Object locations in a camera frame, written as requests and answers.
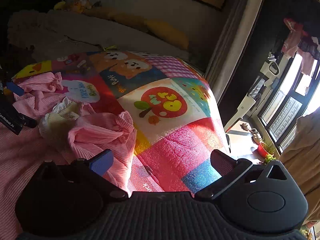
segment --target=black ribbed surface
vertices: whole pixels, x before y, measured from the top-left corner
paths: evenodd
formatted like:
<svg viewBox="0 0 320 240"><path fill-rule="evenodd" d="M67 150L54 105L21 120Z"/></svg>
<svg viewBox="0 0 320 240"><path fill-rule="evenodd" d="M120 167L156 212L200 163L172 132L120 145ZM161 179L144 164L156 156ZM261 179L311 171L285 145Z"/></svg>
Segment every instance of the black ribbed surface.
<svg viewBox="0 0 320 240"><path fill-rule="evenodd" d="M229 225L213 204L195 201L187 192L134 192L125 202L109 204L100 221L82 233L64 238L46 238L23 233L17 239L305 240L297 230L283 236L256 236L242 232Z"/></svg>

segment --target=triangular hole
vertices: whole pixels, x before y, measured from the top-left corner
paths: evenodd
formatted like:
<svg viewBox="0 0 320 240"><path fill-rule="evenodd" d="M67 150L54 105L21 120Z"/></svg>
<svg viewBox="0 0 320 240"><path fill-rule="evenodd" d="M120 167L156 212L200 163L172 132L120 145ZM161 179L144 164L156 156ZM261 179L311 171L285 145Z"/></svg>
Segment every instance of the triangular hole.
<svg viewBox="0 0 320 240"><path fill-rule="evenodd" d="M286 176L278 165L273 165L268 175L269 179L286 180Z"/></svg>

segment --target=red flower pot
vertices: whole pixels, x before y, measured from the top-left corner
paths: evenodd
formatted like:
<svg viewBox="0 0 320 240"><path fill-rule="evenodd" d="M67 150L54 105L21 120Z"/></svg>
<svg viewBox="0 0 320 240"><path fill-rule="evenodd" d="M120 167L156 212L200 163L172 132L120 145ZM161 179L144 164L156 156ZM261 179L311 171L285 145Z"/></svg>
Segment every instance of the red flower pot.
<svg viewBox="0 0 320 240"><path fill-rule="evenodd" d="M261 157L267 157L268 152L263 148L264 142L260 142L258 145L258 153Z"/></svg>

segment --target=colorful patchwork bedsheet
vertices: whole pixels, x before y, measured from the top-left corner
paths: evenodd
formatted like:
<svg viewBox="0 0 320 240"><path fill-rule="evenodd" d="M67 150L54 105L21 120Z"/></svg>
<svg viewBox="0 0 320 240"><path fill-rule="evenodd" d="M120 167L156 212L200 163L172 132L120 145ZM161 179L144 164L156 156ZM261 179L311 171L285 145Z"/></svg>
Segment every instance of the colorful patchwork bedsheet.
<svg viewBox="0 0 320 240"><path fill-rule="evenodd" d="M65 95L99 112L127 110L137 129L131 191L196 193L220 175L212 150L227 153L217 104L207 82L184 61L139 52L80 53L26 66L17 82L61 72Z"/></svg>

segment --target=purple plaid patch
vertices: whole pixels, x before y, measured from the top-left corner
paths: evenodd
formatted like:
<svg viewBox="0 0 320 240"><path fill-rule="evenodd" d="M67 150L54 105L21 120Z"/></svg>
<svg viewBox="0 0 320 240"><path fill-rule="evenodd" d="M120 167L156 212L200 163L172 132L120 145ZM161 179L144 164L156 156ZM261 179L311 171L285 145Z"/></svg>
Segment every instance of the purple plaid patch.
<svg viewBox="0 0 320 240"><path fill-rule="evenodd" d="M148 57L147 61L161 70L161 72L164 73L167 77L199 79L199 76L192 73L186 65L184 65L180 60L174 57Z"/></svg>

